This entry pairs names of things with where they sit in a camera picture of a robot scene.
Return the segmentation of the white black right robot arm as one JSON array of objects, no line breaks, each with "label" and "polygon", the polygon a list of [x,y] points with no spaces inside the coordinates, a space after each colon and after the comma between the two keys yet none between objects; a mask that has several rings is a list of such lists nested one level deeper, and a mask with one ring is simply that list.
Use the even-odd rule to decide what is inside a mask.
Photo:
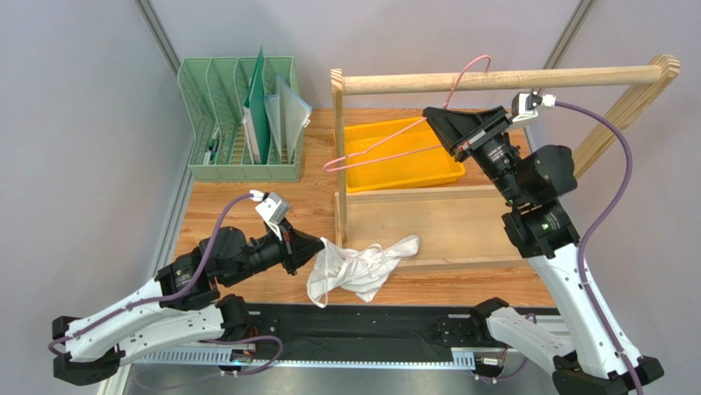
[{"label": "white black right robot arm", "polygon": [[604,302],[583,257],[583,239],[560,204],[578,185],[571,150],[546,145],[522,156],[510,141],[503,107],[476,113],[428,107],[423,115],[450,156],[473,159],[504,198],[505,233],[569,331],[568,338],[558,337],[493,298],[471,310],[481,336],[519,351],[550,375],[560,394],[640,392],[660,379],[661,362],[640,353]]}]

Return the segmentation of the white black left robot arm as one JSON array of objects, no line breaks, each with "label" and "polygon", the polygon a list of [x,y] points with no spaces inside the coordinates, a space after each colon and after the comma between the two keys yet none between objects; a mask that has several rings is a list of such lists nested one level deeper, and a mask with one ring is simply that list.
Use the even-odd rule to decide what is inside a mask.
[{"label": "white black left robot arm", "polygon": [[244,298],[223,296],[231,287],[281,265],[295,275],[324,249],[324,242],[282,221],[258,239],[233,226],[203,239],[130,296],[86,318],[61,316],[52,323],[53,376],[86,386],[155,351],[189,342],[228,343],[257,333]]}]

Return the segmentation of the white tank top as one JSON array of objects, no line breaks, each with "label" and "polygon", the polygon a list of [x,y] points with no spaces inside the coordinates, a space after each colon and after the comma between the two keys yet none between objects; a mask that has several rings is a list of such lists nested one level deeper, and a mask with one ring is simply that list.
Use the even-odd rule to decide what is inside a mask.
[{"label": "white tank top", "polygon": [[311,302],[322,309],[329,303],[330,291],[337,288],[372,302],[399,263],[420,250],[417,235],[408,235],[386,249],[371,244],[362,251],[344,249],[325,238],[321,241],[323,250],[316,256],[306,288]]}]

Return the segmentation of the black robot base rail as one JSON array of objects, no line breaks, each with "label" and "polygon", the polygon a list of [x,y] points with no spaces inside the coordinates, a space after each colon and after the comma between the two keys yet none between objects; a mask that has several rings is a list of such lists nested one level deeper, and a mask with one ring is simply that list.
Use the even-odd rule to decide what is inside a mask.
[{"label": "black robot base rail", "polygon": [[467,307],[251,303],[246,308],[248,321],[238,319],[220,338],[278,337],[280,357],[438,361],[454,347],[504,348],[475,325]]}]

